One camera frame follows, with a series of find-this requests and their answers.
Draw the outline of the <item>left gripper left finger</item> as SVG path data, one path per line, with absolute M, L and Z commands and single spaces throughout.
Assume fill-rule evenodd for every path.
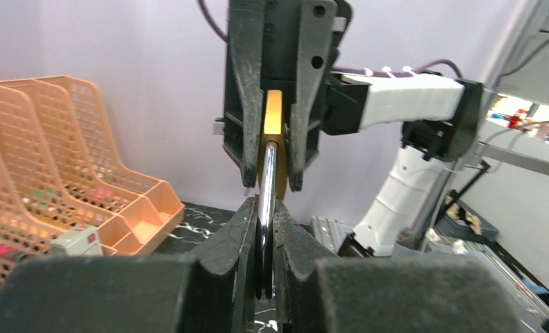
M 252 332 L 257 200 L 171 255 L 49 257 L 0 289 L 0 332 Z

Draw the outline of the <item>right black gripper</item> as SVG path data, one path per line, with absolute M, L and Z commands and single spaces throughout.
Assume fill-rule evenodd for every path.
M 243 186 L 254 187 L 266 94 L 282 91 L 289 188 L 301 191 L 345 32 L 334 19 L 349 25 L 353 9 L 347 1 L 230 1 L 228 14 L 223 149 Z

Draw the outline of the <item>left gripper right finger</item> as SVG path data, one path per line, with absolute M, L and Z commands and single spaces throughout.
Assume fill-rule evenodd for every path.
M 273 215 L 281 332 L 524 332 L 505 288 L 462 256 L 339 257 Z

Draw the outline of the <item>large brass padlock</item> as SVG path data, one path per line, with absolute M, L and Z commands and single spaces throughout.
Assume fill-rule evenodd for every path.
M 258 206 L 260 250 L 265 253 L 272 248 L 273 213 L 279 192 L 286 187 L 277 173 L 284 162 L 278 161 L 278 150 L 285 147 L 283 121 L 283 92 L 270 89 L 266 94 L 260 141 L 262 168 L 260 170 L 260 195 Z

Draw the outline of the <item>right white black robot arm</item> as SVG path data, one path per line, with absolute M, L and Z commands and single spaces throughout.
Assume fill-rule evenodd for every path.
M 347 1 L 230 1 L 223 147 L 246 188 L 300 191 L 319 135 L 402 123 L 396 161 L 344 257 L 388 257 L 409 232 L 419 245 L 433 218 L 424 207 L 439 176 L 475 141 L 481 83 L 429 67 L 341 69 L 339 45 L 353 16 Z

